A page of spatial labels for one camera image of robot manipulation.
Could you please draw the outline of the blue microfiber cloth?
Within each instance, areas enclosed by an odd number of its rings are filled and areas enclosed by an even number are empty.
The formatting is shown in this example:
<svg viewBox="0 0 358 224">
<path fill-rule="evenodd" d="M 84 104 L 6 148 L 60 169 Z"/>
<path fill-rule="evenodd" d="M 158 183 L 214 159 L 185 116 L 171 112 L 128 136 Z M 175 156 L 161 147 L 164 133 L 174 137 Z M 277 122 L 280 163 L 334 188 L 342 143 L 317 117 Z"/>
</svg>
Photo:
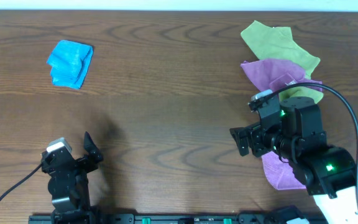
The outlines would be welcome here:
<svg viewBox="0 0 358 224">
<path fill-rule="evenodd" d="M 52 84 L 79 90 L 88 73 L 93 56 L 91 45 L 61 40 L 50 54 Z"/>
</svg>

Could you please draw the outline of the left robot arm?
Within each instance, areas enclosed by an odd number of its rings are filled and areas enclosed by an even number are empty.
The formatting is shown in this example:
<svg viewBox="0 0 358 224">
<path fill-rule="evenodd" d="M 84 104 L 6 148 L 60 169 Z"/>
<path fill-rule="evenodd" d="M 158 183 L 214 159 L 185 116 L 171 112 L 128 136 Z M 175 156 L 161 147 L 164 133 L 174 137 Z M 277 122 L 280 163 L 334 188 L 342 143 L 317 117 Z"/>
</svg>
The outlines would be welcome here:
<svg viewBox="0 0 358 224">
<path fill-rule="evenodd" d="M 97 211 L 90 204 L 87 174 L 98 169 L 104 157 L 88 132 L 84 134 L 83 147 L 87 153 L 75 159 L 65 138 L 59 138 L 42 153 L 41 170 L 50 176 L 52 223 L 97 222 Z"/>
</svg>

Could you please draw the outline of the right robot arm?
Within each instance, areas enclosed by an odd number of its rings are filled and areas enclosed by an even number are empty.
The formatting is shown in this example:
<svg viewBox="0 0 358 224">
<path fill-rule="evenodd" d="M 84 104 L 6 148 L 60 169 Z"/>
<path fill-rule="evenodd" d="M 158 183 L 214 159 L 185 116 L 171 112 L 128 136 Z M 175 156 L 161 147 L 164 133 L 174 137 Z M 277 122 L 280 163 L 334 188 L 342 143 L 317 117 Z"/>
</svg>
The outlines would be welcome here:
<svg viewBox="0 0 358 224">
<path fill-rule="evenodd" d="M 286 159 L 328 223 L 358 223 L 356 162 L 344 148 L 327 143 L 314 100 L 263 97 L 249 106 L 258 112 L 260 121 L 230 130 L 240 155 L 260 157 L 274 152 Z"/>
</svg>

